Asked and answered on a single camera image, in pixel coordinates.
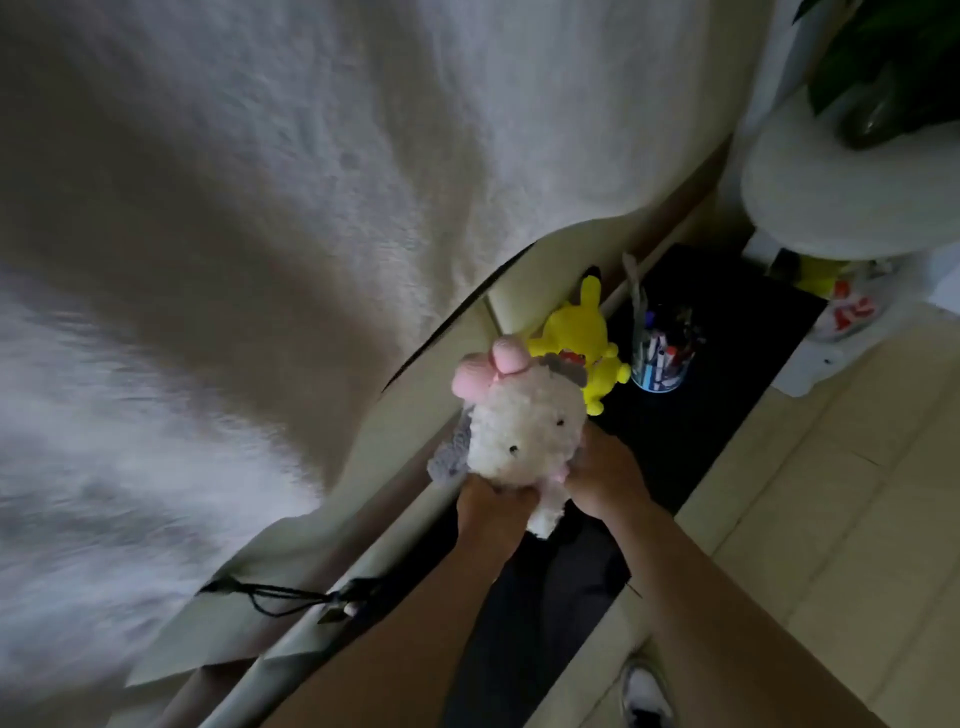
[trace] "black cord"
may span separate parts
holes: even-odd
[[[257,612],[267,617],[289,617],[299,612],[305,612],[318,604],[334,604],[338,607],[346,606],[351,602],[366,601],[379,585],[379,579],[353,579],[338,592],[308,592],[304,589],[278,587],[272,584],[256,584],[235,579],[232,576],[222,576],[214,579],[200,589],[200,594],[243,594],[247,595],[250,604]],[[272,612],[257,600],[258,597],[267,599],[286,599],[290,601],[303,600],[303,604],[281,612]]]

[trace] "pikachu plush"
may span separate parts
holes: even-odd
[[[564,305],[550,314],[539,338],[527,341],[533,356],[558,354],[587,370],[584,402],[589,415],[603,412],[603,399],[613,386],[630,379],[630,365],[617,357],[616,344],[607,341],[607,321],[600,313],[600,279],[587,276],[580,285],[580,303]]]

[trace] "sneaker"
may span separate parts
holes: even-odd
[[[653,664],[639,655],[620,672],[620,709],[628,728],[674,728],[673,707]]]

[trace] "beige floor tile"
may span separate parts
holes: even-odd
[[[650,636],[643,600],[625,588],[527,721],[527,728],[578,728]]]
[[[960,557],[957,432],[954,394],[788,622],[861,697],[878,689]]]
[[[960,364],[960,324],[929,306],[881,344],[818,427],[878,465],[890,466]]]
[[[872,706],[890,728],[960,723],[960,573]]]
[[[813,427],[855,367],[820,382],[803,398],[768,389],[677,515],[677,523],[713,553]]]
[[[783,621],[879,483],[878,466],[811,433],[717,551],[716,561]]]
[[[623,717],[620,713],[620,682],[614,680],[607,688],[603,699],[584,721],[583,728],[622,728]]]

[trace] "hand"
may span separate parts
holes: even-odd
[[[539,502],[536,488],[497,493],[484,478],[468,475],[457,499],[457,544],[480,546],[503,566],[520,545]]]
[[[584,425],[583,447],[564,486],[577,508],[603,521],[653,502],[634,454],[590,421]]]

